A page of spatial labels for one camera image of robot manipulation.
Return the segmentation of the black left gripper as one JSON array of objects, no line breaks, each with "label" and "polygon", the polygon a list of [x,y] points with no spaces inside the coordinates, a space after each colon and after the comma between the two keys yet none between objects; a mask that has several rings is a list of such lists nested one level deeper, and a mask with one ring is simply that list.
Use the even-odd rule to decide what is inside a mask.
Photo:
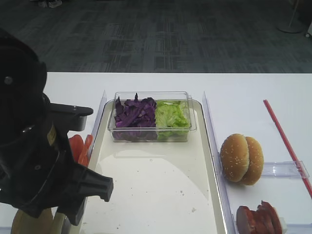
[{"label": "black left gripper", "polygon": [[32,217],[58,207],[78,225],[85,198],[109,201],[113,180],[75,162],[68,132],[55,126],[50,105],[16,118],[11,108],[1,110],[0,200]]}]

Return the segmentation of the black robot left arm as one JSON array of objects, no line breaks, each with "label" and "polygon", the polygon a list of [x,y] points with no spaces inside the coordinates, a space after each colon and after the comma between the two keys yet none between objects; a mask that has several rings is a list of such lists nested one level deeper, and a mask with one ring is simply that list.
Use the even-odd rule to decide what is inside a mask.
[{"label": "black robot left arm", "polygon": [[57,207],[78,225],[89,196],[109,201],[113,180],[79,164],[68,139],[89,107],[52,103],[46,64],[25,43],[0,32],[0,200],[37,218]]}]

